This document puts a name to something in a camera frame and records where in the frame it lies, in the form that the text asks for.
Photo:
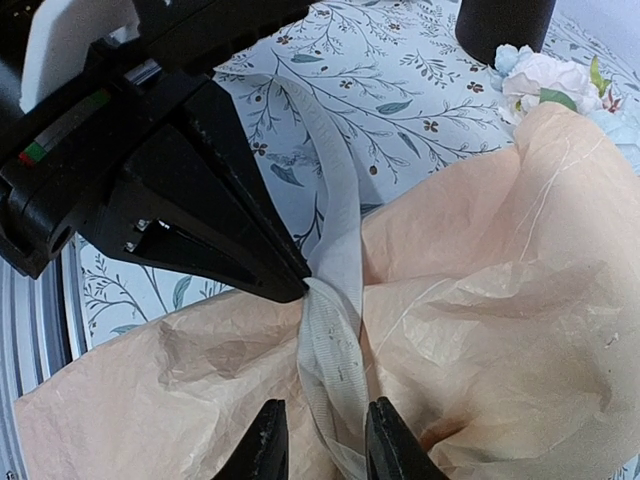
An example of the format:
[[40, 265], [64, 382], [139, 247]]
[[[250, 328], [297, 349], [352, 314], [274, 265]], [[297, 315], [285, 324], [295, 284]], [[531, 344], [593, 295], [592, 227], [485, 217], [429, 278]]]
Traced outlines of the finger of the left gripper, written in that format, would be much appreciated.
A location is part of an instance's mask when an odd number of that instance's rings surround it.
[[135, 155], [119, 171], [104, 211], [104, 252], [145, 266], [213, 279], [278, 303], [307, 286], [281, 262], [253, 256], [225, 237], [240, 207], [207, 159]]

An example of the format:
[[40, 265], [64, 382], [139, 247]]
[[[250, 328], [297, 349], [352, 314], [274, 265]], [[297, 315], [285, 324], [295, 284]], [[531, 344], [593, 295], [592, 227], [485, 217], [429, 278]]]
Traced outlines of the aluminium front rail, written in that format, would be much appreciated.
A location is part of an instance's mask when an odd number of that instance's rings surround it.
[[14, 402], [88, 350], [73, 239], [34, 280], [1, 262], [1, 477], [25, 479]]

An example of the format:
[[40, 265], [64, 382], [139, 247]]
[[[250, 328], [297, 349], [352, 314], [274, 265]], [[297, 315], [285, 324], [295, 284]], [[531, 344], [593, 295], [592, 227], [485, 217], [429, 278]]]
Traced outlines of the peach paper flower bouquet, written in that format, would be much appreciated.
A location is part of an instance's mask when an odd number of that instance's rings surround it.
[[[536, 109], [362, 228], [360, 346], [452, 479], [639, 475], [639, 179], [588, 119]], [[297, 371], [304, 299], [225, 292], [100, 345], [15, 405], [32, 479], [208, 479], [287, 402], [295, 479], [346, 479]]]

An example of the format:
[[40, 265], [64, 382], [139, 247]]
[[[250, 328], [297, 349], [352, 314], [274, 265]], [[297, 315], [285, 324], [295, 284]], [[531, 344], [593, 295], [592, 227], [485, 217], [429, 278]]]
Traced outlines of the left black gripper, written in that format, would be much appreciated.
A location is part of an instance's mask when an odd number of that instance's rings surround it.
[[303, 19], [306, 1], [131, 1], [138, 15], [93, 42], [83, 71], [20, 108], [31, 22], [44, 1], [1, 5], [1, 255], [36, 278], [75, 234], [104, 255], [104, 211], [135, 155], [198, 154], [240, 207], [225, 237], [248, 257], [310, 275], [267, 190], [217, 66]]

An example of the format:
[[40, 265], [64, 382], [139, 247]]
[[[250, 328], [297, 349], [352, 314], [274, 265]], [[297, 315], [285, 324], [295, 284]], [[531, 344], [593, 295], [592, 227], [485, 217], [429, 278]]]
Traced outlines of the cream printed ribbon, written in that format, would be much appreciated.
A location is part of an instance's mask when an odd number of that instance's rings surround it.
[[319, 102], [283, 76], [314, 144], [326, 192], [324, 225], [308, 256], [297, 340], [297, 371], [317, 438], [346, 479], [366, 476], [364, 430], [369, 390], [360, 346], [363, 258], [358, 177], [353, 157]]

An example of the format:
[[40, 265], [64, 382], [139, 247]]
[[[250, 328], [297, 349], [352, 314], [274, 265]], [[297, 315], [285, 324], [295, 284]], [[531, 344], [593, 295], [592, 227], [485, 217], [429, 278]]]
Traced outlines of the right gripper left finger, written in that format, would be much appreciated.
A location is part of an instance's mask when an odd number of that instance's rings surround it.
[[286, 480], [289, 434], [284, 400], [261, 407], [237, 447], [212, 480]]

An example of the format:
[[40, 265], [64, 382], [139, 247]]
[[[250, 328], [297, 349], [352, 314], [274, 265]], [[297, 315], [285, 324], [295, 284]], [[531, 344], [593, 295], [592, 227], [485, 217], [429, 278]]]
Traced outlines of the black cylindrical vase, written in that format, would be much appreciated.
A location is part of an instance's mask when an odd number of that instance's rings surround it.
[[528, 46], [539, 53], [555, 4], [555, 0], [461, 0], [455, 37], [469, 56], [491, 66], [501, 45]]

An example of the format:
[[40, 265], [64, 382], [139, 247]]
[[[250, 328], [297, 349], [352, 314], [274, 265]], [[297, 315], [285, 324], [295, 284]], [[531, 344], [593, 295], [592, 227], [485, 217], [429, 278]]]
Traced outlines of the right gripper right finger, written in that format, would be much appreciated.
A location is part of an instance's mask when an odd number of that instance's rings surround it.
[[369, 404], [365, 435], [368, 479], [448, 479], [423, 450], [387, 397], [381, 396]]

